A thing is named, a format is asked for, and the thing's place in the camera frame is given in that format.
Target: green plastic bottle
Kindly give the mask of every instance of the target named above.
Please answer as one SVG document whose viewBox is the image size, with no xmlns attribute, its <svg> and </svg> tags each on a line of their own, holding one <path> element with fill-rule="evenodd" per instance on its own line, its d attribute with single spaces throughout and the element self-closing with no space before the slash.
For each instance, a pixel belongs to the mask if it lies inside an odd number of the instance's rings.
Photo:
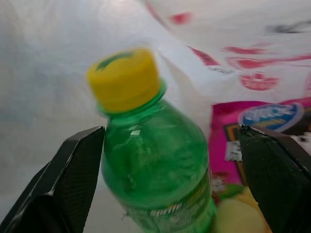
<svg viewBox="0 0 311 233">
<path fill-rule="evenodd" d="M 162 100 L 152 54 L 136 49 L 96 63 L 87 74 L 109 117 L 104 180 L 145 233 L 207 233 L 216 208 L 200 129 Z"/>
</svg>

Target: sprite logo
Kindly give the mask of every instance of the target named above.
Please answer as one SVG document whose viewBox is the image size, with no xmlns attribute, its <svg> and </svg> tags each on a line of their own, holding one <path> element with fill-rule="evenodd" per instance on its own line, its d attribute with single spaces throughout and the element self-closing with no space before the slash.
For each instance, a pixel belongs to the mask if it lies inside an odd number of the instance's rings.
<svg viewBox="0 0 311 233">
<path fill-rule="evenodd" d="M 112 63 L 113 61 L 115 60 L 118 60 L 120 58 L 123 58 L 123 57 L 132 57 L 133 53 L 132 52 L 122 52 L 122 53 L 118 53 L 114 56 L 111 56 L 109 58 L 107 58 L 106 60 L 100 62 L 97 66 L 97 69 L 96 70 L 99 70 L 99 69 L 105 69 L 110 63 Z"/>
<path fill-rule="evenodd" d="M 168 208 L 166 209 L 162 209 L 162 210 L 152 210 L 150 212 L 150 216 L 153 217 L 159 217 L 159 216 L 163 216 L 163 215 L 168 215 L 168 214 L 172 214 L 175 211 L 179 210 L 182 206 L 182 202 L 181 203 L 177 203 L 177 204 L 172 204 L 170 205 Z"/>
</svg>

